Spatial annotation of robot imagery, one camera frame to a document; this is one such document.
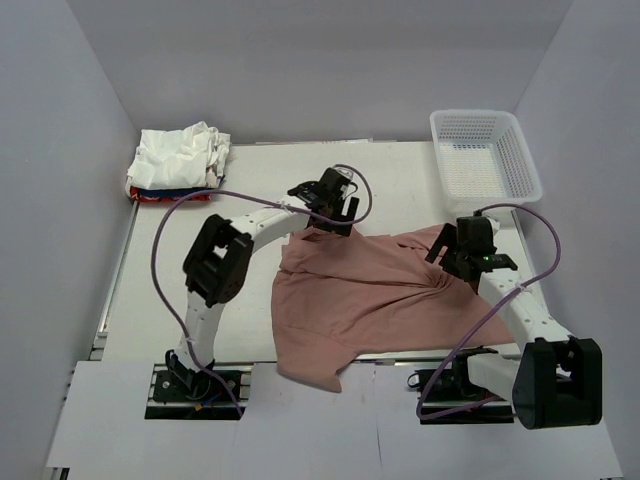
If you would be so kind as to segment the pink t-shirt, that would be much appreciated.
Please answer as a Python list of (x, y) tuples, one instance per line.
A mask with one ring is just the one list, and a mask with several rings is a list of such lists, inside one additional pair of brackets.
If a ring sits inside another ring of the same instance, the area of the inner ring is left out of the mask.
[(279, 374), (338, 393), (360, 355), (453, 348), (490, 306), (427, 262), (440, 231), (291, 235), (271, 295)]

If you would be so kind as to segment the white t-shirt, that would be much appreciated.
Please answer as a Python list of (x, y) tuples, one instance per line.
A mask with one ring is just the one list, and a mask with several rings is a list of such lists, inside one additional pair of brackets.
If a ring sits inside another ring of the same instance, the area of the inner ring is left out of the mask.
[(143, 190), (217, 188), (225, 178), (231, 135), (200, 121), (182, 130), (143, 129), (126, 187)]

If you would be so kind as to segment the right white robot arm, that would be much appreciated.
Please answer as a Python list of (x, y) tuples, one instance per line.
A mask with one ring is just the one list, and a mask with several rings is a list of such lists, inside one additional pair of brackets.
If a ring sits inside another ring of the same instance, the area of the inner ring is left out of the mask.
[[(452, 385), (474, 410), (496, 399), (508, 402), (529, 430), (597, 425), (603, 414), (603, 353), (579, 338), (536, 299), (532, 280), (497, 251), (490, 219), (482, 210), (447, 223), (427, 262), (476, 287), (490, 310), (466, 333), (424, 384), (425, 401), (438, 382)], [(517, 360), (489, 347), (469, 348), (471, 338), (499, 315), (520, 351)]]

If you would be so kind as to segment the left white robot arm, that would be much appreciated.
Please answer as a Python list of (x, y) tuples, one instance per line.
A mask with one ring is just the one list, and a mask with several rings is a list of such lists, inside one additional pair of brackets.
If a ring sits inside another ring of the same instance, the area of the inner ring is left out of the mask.
[(222, 313), (244, 286), (252, 255), (286, 235), (312, 226), (348, 236), (354, 224), (365, 219), (356, 215), (359, 199), (349, 195), (357, 186), (355, 168), (336, 164), (320, 179), (303, 182), (288, 190), (278, 202), (229, 192), (227, 196), (257, 203), (260, 209), (235, 218), (209, 216), (183, 262), (187, 289), (187, 311), (179, 314), (159, 287), (156, 291), (177, 320), (182, 336), (178, 346), (166, 353), (166, 365), (177, 387), (188, 398), (199, 399), (211, 387), (215, 364), (213, 346)]

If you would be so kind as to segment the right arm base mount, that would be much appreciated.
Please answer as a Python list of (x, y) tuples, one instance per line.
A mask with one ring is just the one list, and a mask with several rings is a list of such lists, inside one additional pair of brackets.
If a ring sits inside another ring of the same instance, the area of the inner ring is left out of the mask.
[[(407, 388), (420, 396), (428, 380), (440, 364), (441, 359), (412, 359), (407, 362), (411, 373), (407, 377)], [(448, 365), (436, 379), (426, 399), (422, 403), (421, 414), (428, 415), (447, 409), (468, 405), (493, 397), (493, 394), (481, 387), (472, 387), (464, 393), (454, 380), (453, 371)], [(493, 400), (478, 407), (430, 420), (421, 420), (421, 425), (499, 425), (513, 424), (515, 414), (505, 400)]]

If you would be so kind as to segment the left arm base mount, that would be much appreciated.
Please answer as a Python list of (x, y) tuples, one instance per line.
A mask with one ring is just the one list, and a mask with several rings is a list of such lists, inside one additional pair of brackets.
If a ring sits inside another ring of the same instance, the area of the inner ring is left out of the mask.
[[(216, 368), (235, 396), (240, 410), (248, 403), (251, 386), (251, 365), (222, 364)], [(222, 384), (206, 376), (204, 383), (189, 394), (164, 365), (155, 364), (148, 393), (146, 420), (178, 421), (238, 421), (231, 396)]]

